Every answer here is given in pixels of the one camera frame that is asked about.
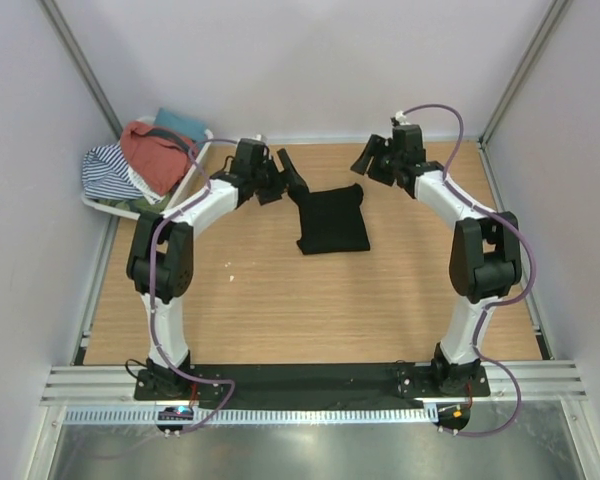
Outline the black tank top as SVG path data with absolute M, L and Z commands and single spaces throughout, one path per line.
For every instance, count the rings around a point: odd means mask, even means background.
M 309 192 L 288 192 L 299 211 L 301 237 L 296 241 L 303 255 L 365 252 L 371 249 L 361 205 L 363 188 L 347 187 Z

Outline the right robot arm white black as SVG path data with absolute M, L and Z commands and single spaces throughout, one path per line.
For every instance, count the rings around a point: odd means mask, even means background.
M 398 185 L 453 230 L 448 271 L 457 302 L 436 345 L 430 381 L 444 396 L 465 392 L 479 376 L 484 330 L 493 310 L 521 280 L 516 216 L 486 207 L 452 180 L 441 163 L 429 161 L 415 124 L 396 123 L 389 138 L 371 135 L 351 170 Z

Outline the red tank top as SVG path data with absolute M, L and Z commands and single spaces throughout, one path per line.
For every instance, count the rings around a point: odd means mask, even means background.
M 188 137 L 141 121 L 126 125 L 120 147 L 129 166 L 159 195 L 166 195 L 188 173 L 189 152 L 199 152 Z

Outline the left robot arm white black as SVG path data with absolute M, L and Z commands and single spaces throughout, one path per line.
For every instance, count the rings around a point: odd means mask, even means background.
M 285 149 L 272 153 L 256 139 L 241 139 L 224 166 L 213 174 L 192 162 L 203 187 L 162 213 L 142 214 L 126 266 L 146 309 L 150 347 L 135 375 L 137 400 L 179 400 L 199 377 L 193 373 L 184 334 L 183 297 L 194 278 L 196 238 L 251 198 L 262 205 L 307 184 Z

